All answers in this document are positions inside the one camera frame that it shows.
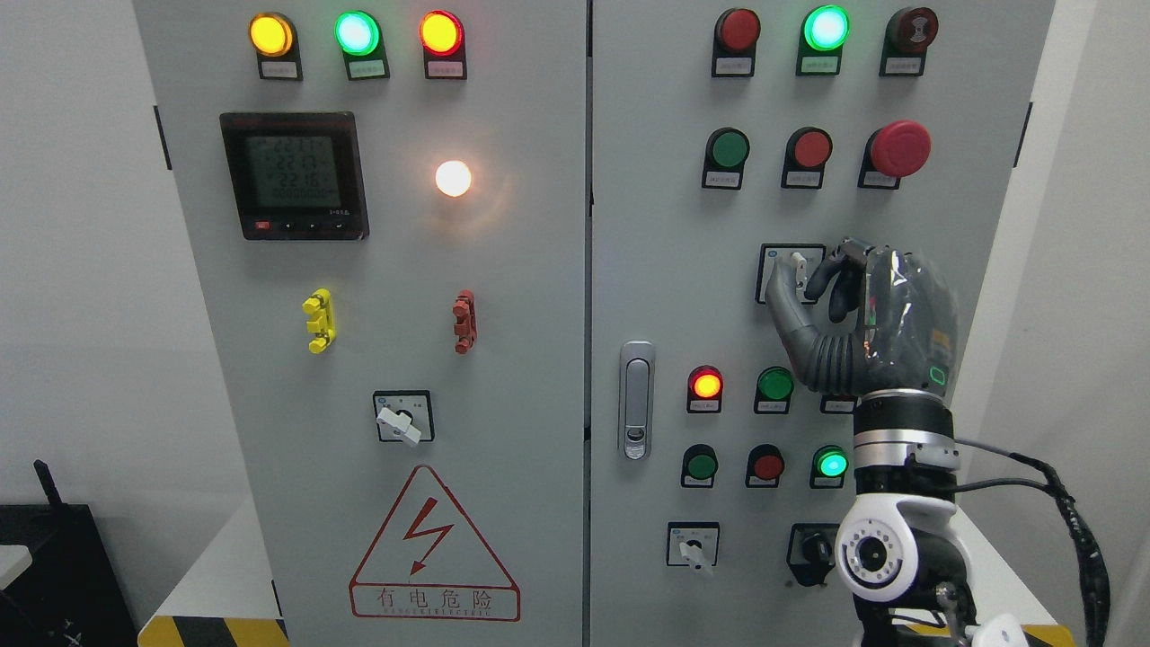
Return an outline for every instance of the robotic arm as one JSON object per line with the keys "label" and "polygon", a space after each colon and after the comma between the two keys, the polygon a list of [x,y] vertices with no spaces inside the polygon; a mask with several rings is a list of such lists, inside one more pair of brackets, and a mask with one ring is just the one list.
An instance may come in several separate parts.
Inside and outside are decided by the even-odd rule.
{"label": "robotic arm", "polygon": [[[766,300],[798,379],[814,392],[861,398],[854,414],[858,496],[834,546],[862,623],[856,645],[1025,645],[1010,616],[972,626],[968,556],[950,527],[957,507],[945,493],[957,485],[959,464],[942,396],[954,361],[953,293],[914,254],[846,238],[804,293],[820,298],[837,275],[830,318],[842,321],[856,308],[858,318],[851,333],[833,336],[799,302],[790,260],[775,261]],[[900,630],[895,609],[941,613],[950,637]]]}

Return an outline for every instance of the black antenna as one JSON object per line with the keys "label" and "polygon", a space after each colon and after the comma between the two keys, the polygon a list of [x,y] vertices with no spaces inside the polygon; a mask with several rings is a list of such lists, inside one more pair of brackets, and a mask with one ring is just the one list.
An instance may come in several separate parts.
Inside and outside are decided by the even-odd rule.
{"label": "black antenna", "polygon": [[56,490],[56,482],[52,478],[52,471],[48,470],[48,464],[44,461],[37,460],[32,463],[36,468],[36,476],[40,479],[40,487],[44,488],[44,496],[48,498],[48,506],[56,513],[62,513],[68,510],[68,504],[60,499],[60,491]]}

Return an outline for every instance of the red push button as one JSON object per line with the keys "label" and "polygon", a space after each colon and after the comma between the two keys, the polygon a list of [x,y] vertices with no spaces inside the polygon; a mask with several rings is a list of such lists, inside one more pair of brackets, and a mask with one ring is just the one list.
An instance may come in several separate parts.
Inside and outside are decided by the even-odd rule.
{"label": "red push button", "polygon": [[773,482],[783,473],[783,460],[779,456],[760,456],[754,462],[754,476],[765,482]]}
{"label": "red push button", "polygon": [[803,168],[815,168],[830,159],[830,136],[818,128],[804,128],[791,136],[788,153]]}
{"label": "red push button", "polygon": [[915,172],[929,156],[930,131],[908,118],[887,124],[871,141],[871,163],[890,177]]}
{"label": "red push button", "polygon": [[887,23],[887,39],[904,54],[921,54],[938,36],[938,16],[926,7],[907,8]]}
{"label": "red push button", "polygon": [[759,16],[750,9],[727,9],[715,24],[715,39],[731,54],[741,54],[759,39]]}

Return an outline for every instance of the white light bulb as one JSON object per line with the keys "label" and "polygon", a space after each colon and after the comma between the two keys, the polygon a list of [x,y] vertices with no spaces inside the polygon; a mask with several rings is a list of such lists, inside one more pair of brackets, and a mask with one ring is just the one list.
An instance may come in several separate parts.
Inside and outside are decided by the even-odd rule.
{"label": "white light bulb", "polygon": [[443,194],[458,198],[471,187],[471,169],[459,160],[448,160],[435,171],[435,185]]}

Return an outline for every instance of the gray metal panel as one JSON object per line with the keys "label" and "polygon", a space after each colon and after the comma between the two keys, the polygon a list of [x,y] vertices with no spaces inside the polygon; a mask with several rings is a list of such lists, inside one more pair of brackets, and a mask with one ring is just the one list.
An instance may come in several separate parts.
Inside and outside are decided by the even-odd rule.
{"label": "gray metal panel", "polygon": [[[416,26],[439,8],[429,0],[136,8],[292,645],[577,645],[585,2],[454,2],[466,82],[423,78]],[[344,8],[378,18],[392,78],[346,80],[332,38]],[[302,83],[258,78],[246,29],[269,9],[299,31]],[[352,110],[370,237],[244,240],[217,123],[230,110]],[[453,157],[476,177],[457,202],[432,184]],[[300,302],[320,286],[338,340],[312,356]],[[460,357],[451,306],[463,287],[480,337]],[[379,444],[377,390],[430,390],[436,441]],[[348,581],[420,463],[515,578],[519,623],[352,616]],[[451,541],[424,575],[434,565],[442,584],[462,584],[450,578],[469,567]]]}
{"label": "gray metal panel", "polygon": [[[921,78],[880,78],[887,20],[902,1],[846,1],[852,34],[842,74],[796,78],[799,25],[815,2],[753,6],[762,21],[756,76],[713,79],[720,0],[595,6],[591,644],[846,645],[850,596],[789,584],[790,526],[835,522],[853,498],[812,491],[813,453],[850,448],[850,417],[819,414],[802,387],[791,414],[752,415],[756,378],[787,365],[765,306],[754,302],[759,244],[834,244],[844,234],[930,255],[958,291],[961,341],[983,279],[1029,88],[1053,3],[940,0],[941,30]],[[898,191],[856,187],[873,131],[913,118],[931,132],[926,167]],[[784,146],[804,125],[834,139],[823,187],[782,190]],[[741,191],[699,187],[704,145],[743,130],[751,154]],[[619,351],[654,344],[652,447],[615,446]],[[688,415],[692,369],[723,372],[722,414]],[[678,486],[683,452],[708,444],[713,490]],[[747,453],[780,447],[779,490],[743,485]],[[665,565],[668,522],[719,522],[715,575]]]}

